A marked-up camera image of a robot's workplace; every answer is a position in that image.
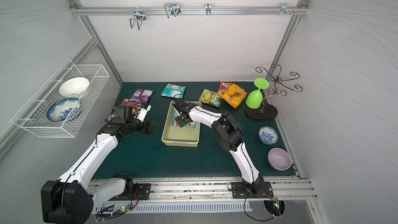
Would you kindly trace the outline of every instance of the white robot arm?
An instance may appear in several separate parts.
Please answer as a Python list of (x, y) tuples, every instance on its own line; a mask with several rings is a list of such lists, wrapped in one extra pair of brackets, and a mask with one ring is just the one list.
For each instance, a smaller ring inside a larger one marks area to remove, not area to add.
[(132, 107), (117, 106), (115, 117), (97, 133), (95, 140), (77, 162), (56, 181), (41, 189), (43, 220), (47, 223), (83, 224), (93, 208), (122, 193), (133, 195), (130, 177), (112, 178), (87, 190), (88, 183), (108, 154), (132, 132), (151, 135), (157, 123), (144, 120), (151, 106), (132, 114)]
[(247, 153), (243, 133), (234, 117), (229, 112), (215, 113), (196, 104), (187, 104), (180, 98), (174, 101), (173, 106), (179, 113), (176, 121), (180, 127), (198, 121), (214, 130), (220, 146), (229, 151), (235, 159), (246, 185), (246, 191), (256, 194), (264, 180)]

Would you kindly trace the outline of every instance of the green plastic tray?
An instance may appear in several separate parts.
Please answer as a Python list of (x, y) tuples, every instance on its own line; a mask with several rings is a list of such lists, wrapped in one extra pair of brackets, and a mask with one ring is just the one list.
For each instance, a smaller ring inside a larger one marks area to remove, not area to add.
[[(202, 107), (202, 103), (191, 101)], [(169, 111), (167, 112), (166, 123), (164, 124), (162, 142), (167, 146), (185, 146), (198, 147), (200, 123), (196, 122), (195, 128), (192, 127), (174, 127), (173, 121), (173, 101), (170, 102)]]

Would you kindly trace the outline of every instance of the blue and white bowl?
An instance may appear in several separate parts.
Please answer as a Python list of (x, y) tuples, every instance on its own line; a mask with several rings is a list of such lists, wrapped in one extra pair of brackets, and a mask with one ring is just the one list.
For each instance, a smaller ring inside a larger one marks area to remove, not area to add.
[(275, 144), (279, 140), (278, 132), (272, 127), (261, 127), (258, 136), (265, 144)]
[(70, 112), (72, 112), (70, 114), (71, 117), (76, 114), (79, 115), (80, 102), (78, 102), (78, 100), (77, 98), (67, 98), (55, 103), (47, 111), (47, 119), (59, 122), (64, 121)]

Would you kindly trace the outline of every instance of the lavender bowl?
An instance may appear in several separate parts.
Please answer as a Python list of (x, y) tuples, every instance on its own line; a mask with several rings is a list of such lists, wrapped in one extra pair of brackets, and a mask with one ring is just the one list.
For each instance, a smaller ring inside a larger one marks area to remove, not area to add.
[(274, 169), (280, 171), (287, 170), (292, 165), (289, 154), (281, 148), (273, 148), (268, 152), (268, 162)]

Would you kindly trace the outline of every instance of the orange snack bag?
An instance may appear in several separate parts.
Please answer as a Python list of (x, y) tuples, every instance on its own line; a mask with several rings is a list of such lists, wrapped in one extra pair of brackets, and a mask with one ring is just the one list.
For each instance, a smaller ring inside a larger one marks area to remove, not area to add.
[(246, 92), (240, 88), (236, 84), (232, 84), (225, 93), (222, 95), (222, 98), (228, 102), (233, 108), (238, 107), (243, 100), (246, 98)]

